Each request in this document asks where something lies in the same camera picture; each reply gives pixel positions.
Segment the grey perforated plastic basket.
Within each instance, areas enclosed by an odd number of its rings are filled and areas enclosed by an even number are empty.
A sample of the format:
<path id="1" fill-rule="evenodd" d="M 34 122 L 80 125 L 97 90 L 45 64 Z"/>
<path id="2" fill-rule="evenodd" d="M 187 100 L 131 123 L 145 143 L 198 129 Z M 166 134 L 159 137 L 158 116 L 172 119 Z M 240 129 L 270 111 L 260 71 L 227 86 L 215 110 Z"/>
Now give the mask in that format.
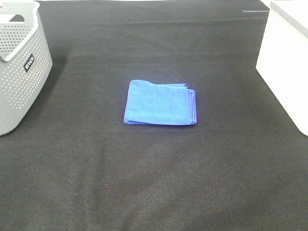
<path id="1" fill-rule="evenodd" d="M 40 4 L 33 0 L 2 0 L 0 15 L 0 134 L 14 130 L 26 115 L 52 68 L 52 59 L 39 15 Z"/>

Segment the black fabric table cloth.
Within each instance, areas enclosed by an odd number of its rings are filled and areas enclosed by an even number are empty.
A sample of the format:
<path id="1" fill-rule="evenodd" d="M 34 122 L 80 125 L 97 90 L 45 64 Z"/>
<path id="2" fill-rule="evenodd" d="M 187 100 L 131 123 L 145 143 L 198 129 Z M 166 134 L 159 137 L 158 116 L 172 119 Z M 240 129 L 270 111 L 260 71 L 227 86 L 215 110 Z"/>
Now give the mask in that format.
<path id="1" fill-rule="evenodd" d="M 255 69 L 258 0 L 43 1 L 53 66 L 0 139 L 3 231 L 305 231 L 308 139 Z M 126 125 L 133 79 L 195 126 Z"/>

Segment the white storage box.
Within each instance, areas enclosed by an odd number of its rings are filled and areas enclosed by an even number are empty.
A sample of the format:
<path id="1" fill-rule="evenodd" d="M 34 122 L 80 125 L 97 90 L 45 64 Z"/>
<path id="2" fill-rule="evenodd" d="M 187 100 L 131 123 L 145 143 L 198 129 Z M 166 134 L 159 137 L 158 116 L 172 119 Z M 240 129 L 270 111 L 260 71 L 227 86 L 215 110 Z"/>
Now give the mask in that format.
<path id="1" fill-rule="evenodd" d="M 256 70 L 296 127 L 308 133 L 308 2 L 273 0 Z"/>

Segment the blue microfiber towel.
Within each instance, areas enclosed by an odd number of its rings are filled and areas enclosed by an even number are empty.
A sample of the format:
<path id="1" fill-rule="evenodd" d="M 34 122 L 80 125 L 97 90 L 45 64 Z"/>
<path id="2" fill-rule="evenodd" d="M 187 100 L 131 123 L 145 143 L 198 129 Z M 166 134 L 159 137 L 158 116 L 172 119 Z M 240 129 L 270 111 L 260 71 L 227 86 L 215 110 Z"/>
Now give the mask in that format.
<path id="1" fill-rule="evenodd" d="M 188 126 L 197 124 L 196 92 L 185 83 L 154 84 L 132 80 L 125 124 Z"/>

